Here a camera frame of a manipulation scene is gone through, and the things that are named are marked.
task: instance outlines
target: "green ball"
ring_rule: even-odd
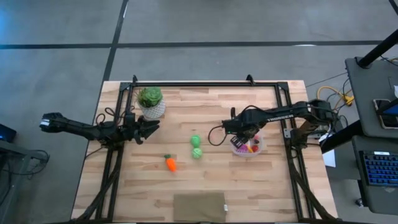
[[[193,147],[198,148],[200,146],[200,136],[199,135],[193,135],[191,137],[191,144]]]
[[[192,157],[193,157],[194,159],[200,159],[200,158],[201,158],[201,155],[202,155],[201,149],[199,149],[199,148],[194,148],[194,149],[192,150]]]

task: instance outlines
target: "white pot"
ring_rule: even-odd
[[[141,108],[142,114],[144,115],[144,118],[146,120],[159,119],[166,110],[166,104],[163,99],[160,102],[158,102],[155,106],[150,108],[143,107],[139,102],[138,105]]]

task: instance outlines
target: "succulent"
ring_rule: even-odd
[[[138,93],[138,103],[145,108],[156,106],[162,98],[163,95],[159,87],[144,88]]]

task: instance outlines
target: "black floor stripe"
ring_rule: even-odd
[[[346,46],[377,45],[381,40],[341,40],[341,41],[267,41],[267,42],[164,42],[164,43],[125,43],[117,48],[177,48],[177,47],[288,47],[288,46]]]
[[[111,50],[109,51],[108,61],[106,62],[106,66],[105,66],[105,71],[104,71],[104,75],[103,75],[103,78],[102,78],[102,82],[108,81],[110,76],[111,76],[114,56],[116,55],[116,49],[117,49],[116,45],[119,42],[120,33],[122,31],[123,20],[124,20],[124,16],[125,16],[125,13],[126,13],[126,10],[127,10],[127,4],[128,3],[129,3],[129,0],[123,0],[122,7],[120,8],[118,24],[117,24],[116,29],[114,31],[113,40],[112,40],[112,47],[111,47]]]
[[[112,44],[0,44],[3,49],[106,49]]]
[[[397,3],[395,2],[395,0],[388,0],[392,6],[392,8],[394,9],[394,11],[396,12],[396,14],[398,15],[398,6]]]
[[[120,31],[114,38],[119,39]],[[258,41],[258,42],[158,42],[158,43],[112,43],[112,44],[4,44],[2,49],[106,49],[106,48],[179,48],[179,47],[289,47],[289,46],[347,46],[377,45],[381,40],[337,40],[337,41]]]

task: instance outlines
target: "cloth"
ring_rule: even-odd
[[[223,192],[174,195],[174,221],[224,223]]]

